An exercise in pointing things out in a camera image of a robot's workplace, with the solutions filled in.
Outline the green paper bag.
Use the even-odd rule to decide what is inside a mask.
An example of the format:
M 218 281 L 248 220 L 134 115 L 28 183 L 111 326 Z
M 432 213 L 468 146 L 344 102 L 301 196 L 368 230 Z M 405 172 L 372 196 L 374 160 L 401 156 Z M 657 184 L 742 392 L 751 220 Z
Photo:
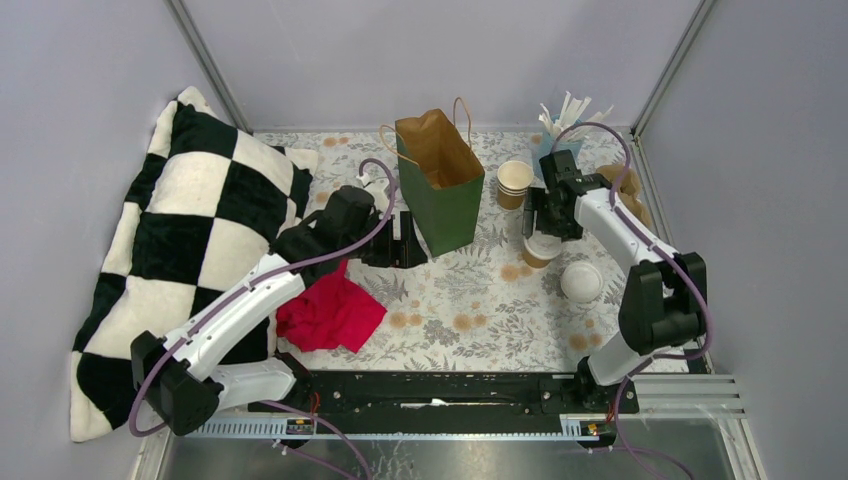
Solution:
M 474 241 L 485 172 L 473 150 L 472 117 L 460 97 L 467 123 L 431 109 L 378 129 L 398 160 L 399 187 L 430 254 L 438 257 Z

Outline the brown cardboard cup carrier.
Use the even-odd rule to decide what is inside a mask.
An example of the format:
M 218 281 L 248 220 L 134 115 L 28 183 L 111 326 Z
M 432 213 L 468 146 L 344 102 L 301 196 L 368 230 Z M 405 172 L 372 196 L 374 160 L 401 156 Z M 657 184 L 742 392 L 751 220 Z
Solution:
M 613 183 L 623 171 L 623 164 L 607 164 L 596 169 L 596 172 L 602 175 L 610 183 Z M 618 188 L 618 197 L 623 201 L 626 208 L 636 218 L 638 218 L 643 225 L 651 228 L 652 219 L 650 212 L 639 200 L 641 191 L 642 186 L 638 175 L 632 169 L 628 169 L 624 175 L 621 185 Z

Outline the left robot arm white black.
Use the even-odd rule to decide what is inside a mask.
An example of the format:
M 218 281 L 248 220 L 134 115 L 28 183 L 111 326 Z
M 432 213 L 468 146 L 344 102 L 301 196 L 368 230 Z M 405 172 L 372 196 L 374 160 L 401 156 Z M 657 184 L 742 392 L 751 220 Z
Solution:
M 311 387 L 292 362 L 222 360 L 274 310 L 347 259 L 401 269 L 428 260 L 411 212 L 391 206 L 380 212 L 370 192 L 341 187 L 324 209 L 284 230 L 241 280 L 184 325 L 161 337 L 144 331 L 132 341 L 132 433 L 145 434 L 136 424 L 144 404 L 176 435 L 196 431 L 221 410 L 254 402 L 275 400 L 288 411 L 304 407 Z

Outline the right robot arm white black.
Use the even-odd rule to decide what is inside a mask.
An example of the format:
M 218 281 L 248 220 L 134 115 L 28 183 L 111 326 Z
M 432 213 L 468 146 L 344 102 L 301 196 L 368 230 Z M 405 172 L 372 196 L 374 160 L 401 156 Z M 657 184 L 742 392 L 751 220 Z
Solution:
M 524 204 L 526 258 L 548 263 L 564 242 L 589 232 L 626 276 L 618 333 L 583 358 L 575 375 L 575 402 L 597 412 L 612 400 L 612 386 L 647 359 L 707 335 L 706 265 L 653 235 L 604 176 L 578 169 L 571 152 L 543 157 L 540 168 L 544 185 L 529 189 Z

